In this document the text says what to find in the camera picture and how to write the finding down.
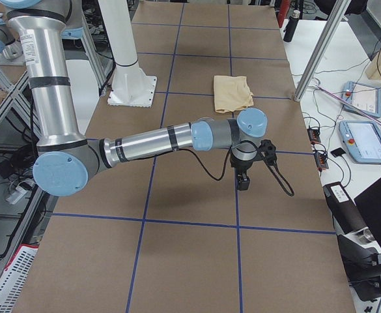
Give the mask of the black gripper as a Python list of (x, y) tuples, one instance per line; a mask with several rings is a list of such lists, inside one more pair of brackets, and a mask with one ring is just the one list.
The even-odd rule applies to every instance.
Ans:
[(241, 160), (234, 155), (231, 155), (231, 167), (235, 169), (236, 173), (236, 188), (238, 190), (248, 190), (250, 185), (250, 178), (247, 174), (248, 169), (252, 167), (255, 158), (250, 160)]

